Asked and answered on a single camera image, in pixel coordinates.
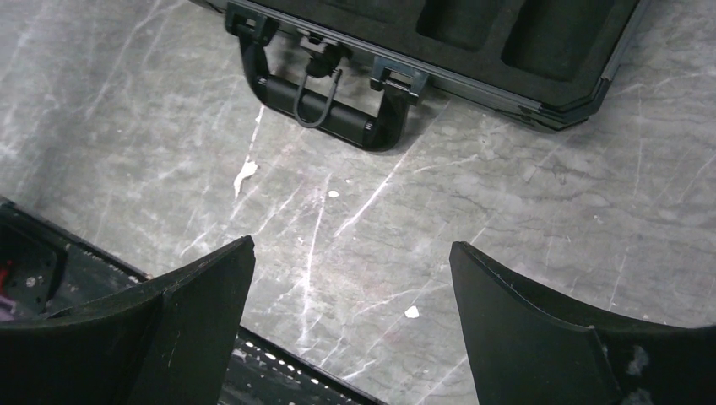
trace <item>purple object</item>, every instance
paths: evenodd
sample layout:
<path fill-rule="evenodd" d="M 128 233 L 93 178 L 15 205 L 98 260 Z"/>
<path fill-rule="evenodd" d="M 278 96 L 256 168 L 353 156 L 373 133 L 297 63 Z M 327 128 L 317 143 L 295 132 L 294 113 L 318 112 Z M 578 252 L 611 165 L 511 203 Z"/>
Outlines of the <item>purple object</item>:
<path fill-rule="evenodd" d="M 15 311 L 15 301 L 0 295 L 0 322 L 12 321 L 15 319 L 13 312 Z"/>

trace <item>marble floor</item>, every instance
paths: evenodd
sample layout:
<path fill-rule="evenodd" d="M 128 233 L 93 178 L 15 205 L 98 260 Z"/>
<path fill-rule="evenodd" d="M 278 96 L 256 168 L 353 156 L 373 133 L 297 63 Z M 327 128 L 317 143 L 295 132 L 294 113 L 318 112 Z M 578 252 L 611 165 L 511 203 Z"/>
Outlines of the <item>marble floor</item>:
<path fill-rule="evenodd" d="M 477 402 L 454 240 L 609 311 L 716 322 L 710 0 L 654 1 L 582 126 L 538 134 L 434 92 L 383 154 L 262 108 L 221 17 L 184 0 L 0 10 L 0 194 L 152 274 L 253 235 L 243 325 L 382 400 Z M 365 73 L 341 97 L 375 110 Z"/>

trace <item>case handle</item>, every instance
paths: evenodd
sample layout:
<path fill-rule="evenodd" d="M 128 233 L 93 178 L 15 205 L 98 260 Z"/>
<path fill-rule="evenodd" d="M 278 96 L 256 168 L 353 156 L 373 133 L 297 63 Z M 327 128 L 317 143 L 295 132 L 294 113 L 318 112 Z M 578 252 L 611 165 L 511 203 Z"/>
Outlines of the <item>case handle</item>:
<path fill-rule="evenodd" d="M 227 5 L 225 18 L 227 31 L 239 39 L 247 82 L 267 107 L 293 116 L 304 127 L 315 127 L 361 149 L 387 150 L 398 142 L 410 105 L 417 103 L 416 89 L 422 90 L 427 75 L 414 78 L 411 87 L 381 72 L 382 85 L 378 87 L 384 90 L 382 102 L 377 116 L 371 116 L 334 100 L 340 73 L 334 73 L 329 97 L 305 89 L 309 74 L 296 85 L 270 73 L 264 48 L 279 28 L 277 21 L 234 3 Z"/>

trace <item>white paint chip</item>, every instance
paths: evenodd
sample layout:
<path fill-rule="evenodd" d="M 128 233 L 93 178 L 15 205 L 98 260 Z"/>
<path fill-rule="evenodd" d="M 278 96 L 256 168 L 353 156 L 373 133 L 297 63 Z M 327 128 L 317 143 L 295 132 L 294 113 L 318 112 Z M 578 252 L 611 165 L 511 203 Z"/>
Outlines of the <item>white paint chip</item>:
<path fill-rule="evenodd" d="M 244 360 L 244 363 L 246 363 L 247 354 L 244 353 L 243 350 L 239 350 L 238 348 L 235 348 L 233 351 L 231 351 L 231 354 L 235 357 L 238 357 L 239 359 Z"/>
<path fill-rule="evenodd" d="M 418 316 L 420 316 L 420 312 L 418 312 L 418 308 L 413 305 L 405 312 L 405 316 L 407 316 L 410 319 L 415 319 Z"/>
<path fill-rule="evenodd" d="M 241 184 L 244 182 L 244 180 L 256 174 L 256 170 L 258 170 L 258 165 L 256 164 L 256 162 L 247 161 L 246 163 L 244 163 L 244 166 L 241 168 L 241 171 L 238 175 L 236 175 L 236 179 L 234 179 L 234 197 L 239 197 L 239 193 L 241 193 Z"/>
<path fill-rule="evenodd" d="M 626 373 L 628 375 L 634 375 L 636 377 L 642 376 L 642 371 L 649 364 L 649 357 L 647 351 L 641 346 L 634 346 L 634 360 L 632 360 L 626 367 Z"/>

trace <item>black case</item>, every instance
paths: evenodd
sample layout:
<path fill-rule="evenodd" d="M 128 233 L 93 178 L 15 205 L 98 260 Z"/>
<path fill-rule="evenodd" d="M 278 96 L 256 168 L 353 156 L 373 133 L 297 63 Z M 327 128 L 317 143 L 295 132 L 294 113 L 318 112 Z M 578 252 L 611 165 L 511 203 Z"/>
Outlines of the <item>black case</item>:
<path fill-rule="evenodd" d="M 395 145 L 428 84 L 541 132 L 586 121 L 650 0 L 193 1 L 225 14 L 266 106 L 379 150 Z M 378 115 L 271 75 L 263 48 L 278 30 L 299 35 L 314 58 L 303 84 L 337 82 L 336 58 L 372 65 L 371 88 L 383 91 Z"/>

